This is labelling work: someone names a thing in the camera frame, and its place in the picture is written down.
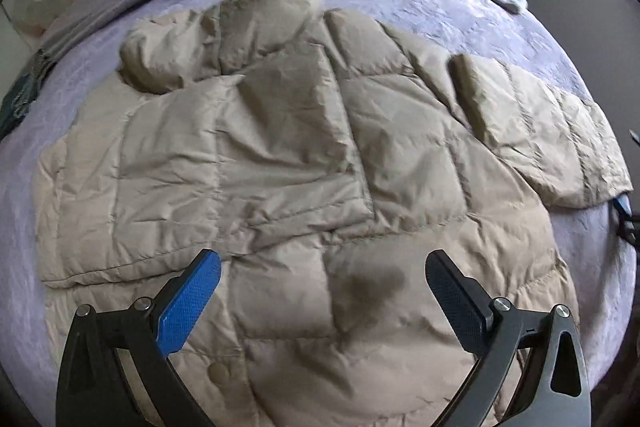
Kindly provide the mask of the dark teal folded jeans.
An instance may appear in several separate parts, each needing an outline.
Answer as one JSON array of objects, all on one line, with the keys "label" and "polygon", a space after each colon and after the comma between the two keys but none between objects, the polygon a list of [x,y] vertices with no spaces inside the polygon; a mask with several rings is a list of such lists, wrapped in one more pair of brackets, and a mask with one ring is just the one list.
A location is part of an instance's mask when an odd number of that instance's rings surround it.
[{"label": "dark teal folded jeans", "polygon": [[16,129],[26,117],[32,102],[40,95],[43,83],[55,61],[39,49],[26,63],[1,103],[0,140]]}]

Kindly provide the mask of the lavender embossed bed cover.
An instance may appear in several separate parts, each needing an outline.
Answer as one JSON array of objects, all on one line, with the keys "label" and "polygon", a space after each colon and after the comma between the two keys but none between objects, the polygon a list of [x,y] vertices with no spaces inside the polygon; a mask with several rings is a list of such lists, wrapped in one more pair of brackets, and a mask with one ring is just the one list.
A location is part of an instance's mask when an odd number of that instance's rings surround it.
[{"label": "lavender embossed bed cover", "polygon": [[[54,422],[56,372],[44,326],[37,274],[32,176],[42,150],[70,127],[87,92],[117,67],[132,24],[150,14],[221,0],[77,0],[56,22],[32,69],[46,77],[24,121],[1,143],[1,396],[25,424]],[[585,94],[585,83],[541,22],[511,15],[489,0],[326,0],[435,40],[454,52],[514,63],[559,87]],[[634,250],[614,234],[610,210],[556,210],[562,256],[577,274],[589,376],[611,367],[631,314]]]}]

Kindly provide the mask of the beige quilted puffer jacket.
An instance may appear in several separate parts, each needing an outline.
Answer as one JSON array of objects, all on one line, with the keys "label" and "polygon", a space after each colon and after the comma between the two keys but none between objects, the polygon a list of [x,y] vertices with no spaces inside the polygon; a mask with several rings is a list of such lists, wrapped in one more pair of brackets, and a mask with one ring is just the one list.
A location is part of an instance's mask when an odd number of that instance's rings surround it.
[{"label": "beige quilted puffer jacket", "polygon": [[473,360],[442,249],[525,309],[574,307],[553,207],[631,188],[597,104],[322,0],[140,20],[34,178],[46,324],[116,309],[205,248],[219,291],[172,361],[219,426],[426,426]]}]

